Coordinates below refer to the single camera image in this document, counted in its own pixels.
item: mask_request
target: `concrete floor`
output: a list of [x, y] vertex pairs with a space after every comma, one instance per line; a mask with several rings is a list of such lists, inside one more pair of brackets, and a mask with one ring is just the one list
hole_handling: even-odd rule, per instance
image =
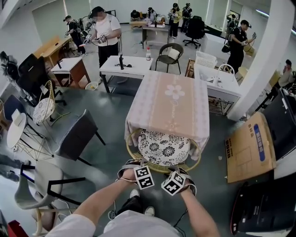
[[[128, 33], [129, 30], [129, 26], [123, 27], [123, 54], [128, 56], [145, 56], [146, 52], [139, 44], [141, 32], [135, 30]], [[184, 38], [185, 36], [183, 34], [179, 34], [177, 41], [183, 44], [181, 41]], [[184, 55], [180, 59], [183, 75], [185, 74], [188, 58], [195, 58], [195, 47], [189, 45], [188, 48], [184, 47], [184, 49]], [[97, 80], [99, 75], [96, 50], [94, 46], [88, 46], [87, 51], [89, 53], [83, 59], [92, 81]], [[156, 58], [159, 48], [153, 47], [151, 51], [152, 57]], [[166, 66], [159, 63], [158, 70], [165, 72]], [[178, 66], [173, 65], [170, 66], [169, 73], [178, 74], [178, 70]], [[99, 128], [98, 132], [106, 142], [106, 146], [103, 146], [102, 143], [94, 137], [83, 151], [81, 157], [93, 164], [93, 167], [87, 166], [80, 161], [73, 162], [62, 157], [55, 157], [48, 160], [48, 162], [58, 165], [69, 177], [87, 178], [87, 181], [75, 183], [74, 185], [64, 185], [63, 187], [64, 195], [78, 201], [83, 201], [90, 194], [95, 192], [95, 190], [112, 183], [117, 177], [117, 171], [130, 159], [123, 137], [125, 118], [134, 98], [101, 92], [105, 90], [103, 85], [100, 85], [99, 90], [94, 92], [64, 88], [62, 90], [64, 91], [63, 97], [68, 105], [62, 108], [58, 107], [58, 110], [62, 113], [71, 112], [71, 114], [63, 117], [52, 128], [49, 128], [49, 132], [55, 140], [55, 142], [50, 141], [49, 143], [51, 149], [53, 151], [56, 150], [60, 139], [71, 126], [69, 121], [75, 116], [82, 114], [85, 109], [91, 112]], [[230, 131], [233, 131], [234, 126], [234, 122], [228, 120], [226, 117], [210, 114], [210, 139], [202, 153], [202, 160], [199, 166], [190, 172], [197, 186], [197, 199], [214, 218], [220, 234], [223, 237], [231, 236], [229, 228], [230, 215], [236, 192], [242, 184], [242, 182], [227, 184], [225, 178], [227, 175], [227, 165], [224, 139], [228, 136]], [[42, 126], [34, 127], [41, 133], [47, 134]], [[8, 150], [5, 135], [0, 143], [0, 150], [1, 153], [8, 154], [11, 158], [27, 159], [27, 156], [24, 155], [23, 152], [13, 154], [11, 150]], [[162, 191], [160, 184], [164, 180], [163, 175], [153, 173], [153, 177], [155, 186], [144, 190], [141, 192], [141, 195], [148, 206], [153, 205], [155, 207], [157, 217], [171, 224], [175, 224], [184, 212], [185, 205], [179, 195], [171, 197]], [[264, 180], [265, 176], [257, 177], [250, 182], [256, 182], [261, 179]], [[18, 185], [14, 182], [0, 177], [0, 209], [7, 222], [16, 219], [21, 223], [27, 234], [31, 236], [31, 234], [35, 232], [36, 226], [33, 219], [30, 217], [30, 212], [19, 209], [13, 200], [17, 186]], [[131, 189], [127, 190], [118, 198], [117, 209], [119, 209], [129, 197], [130, 191]], [[65, 207], [65, 205], [59, 201], [56, 201], [55, 205]], [[107, 217], [108, 211], [106, 211], [99, 221], [95, 233], [96, 235], [102, 233], [104, 226], [109, 221]], [[188, 215], [184, 216], [178, 226], [186, 232], [188, 237], [193, 236]]]

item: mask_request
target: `plastic bottle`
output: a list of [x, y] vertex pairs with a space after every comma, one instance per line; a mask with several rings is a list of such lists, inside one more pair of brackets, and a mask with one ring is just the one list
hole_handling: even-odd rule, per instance
[[146, 60], [147, 61], [150, 61], [151, 60], [151, 51], [150, 51], [150, 48], [149, 47], [147, 47]]

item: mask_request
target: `black cap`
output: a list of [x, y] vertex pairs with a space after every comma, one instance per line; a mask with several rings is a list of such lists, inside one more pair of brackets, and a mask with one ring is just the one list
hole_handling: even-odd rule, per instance
[[92, 9], [91, 13], [89, 13], [88, 18], [90, 19], [94, 16], [97, 16], [98, 12], [105, 12], [105, 10], [100, 6], [96, 6], [94, 9]]
[[242, 20], [242, 21], [240, 22], [240, 24], [247, 25], [247, 27], [250, 27], [250, 28], [251, 28], [251, 25], [250, 25], [249, 22], [246, 21], [246, 20]]
[[68, 15], [68, 16], [65, 17], [65, 19], [63, 21], [66, 21], [67, 19], [70, 19], [70, 18], [71, 18], [71, 16]]

